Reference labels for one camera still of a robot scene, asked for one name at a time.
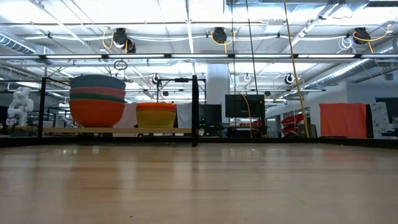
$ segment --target white column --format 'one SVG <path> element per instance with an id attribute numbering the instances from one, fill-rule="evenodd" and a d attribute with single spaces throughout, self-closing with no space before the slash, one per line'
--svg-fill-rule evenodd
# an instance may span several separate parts
<path id="1" fill-rule="evenodd" d="M 229 68 L 228 64 L 208 64 L 207 65 L 207 104 L 221 104 L 223 123 L 228 123 L 225 117 L 225 95 L 229 94 Z"/>

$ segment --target humanoid robot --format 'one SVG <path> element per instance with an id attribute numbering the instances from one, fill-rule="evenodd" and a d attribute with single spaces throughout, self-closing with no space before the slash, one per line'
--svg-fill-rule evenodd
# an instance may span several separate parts
<path id="1" fill-rule="evenodd" d="M 26 126 L 27 112 L 33 111 L 33 100 L 29 99 L 30 88 L 19 87 L 14 92 L 12 103 L 8 107 L 8 119 L 6 124 L 12 126 L 16 123 L 16 115 L 19 117 L 18 126 Z"/>

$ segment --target black screen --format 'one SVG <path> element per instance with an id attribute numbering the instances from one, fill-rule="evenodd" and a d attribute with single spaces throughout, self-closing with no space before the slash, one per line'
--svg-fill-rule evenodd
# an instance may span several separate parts
<path id="1" fill-rule="evenodd" d="M 203 119 L 206 124 L 222 123 L 221 105 L 199 105 L 199 120 Z"/>
<path id="2" fill-rule="evenodd" d="M 259 118 L 265 113 L 264 95 L 246 95 L 245 96 L 252 118 Z M 248 118 L 248 104 L 242 95 L 225 95 L 225 116 L 227 118 Z"/>

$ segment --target shelf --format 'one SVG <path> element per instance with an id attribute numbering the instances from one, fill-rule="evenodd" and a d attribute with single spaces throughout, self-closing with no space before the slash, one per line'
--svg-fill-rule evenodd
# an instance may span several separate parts
<path id="1" fill-rule="evenodd" d="M 190 128 L 43 128 L 44 133 L 184 133 Z"/>

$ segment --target yellow bowl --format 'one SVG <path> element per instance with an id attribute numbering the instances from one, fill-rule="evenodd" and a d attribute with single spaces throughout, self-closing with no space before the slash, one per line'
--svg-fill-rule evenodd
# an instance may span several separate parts
<path id="1" fill-rule="evenodd" d="M 175 110 L 141 109 L 137 110 L 138 128 L 172 128 Z"/>

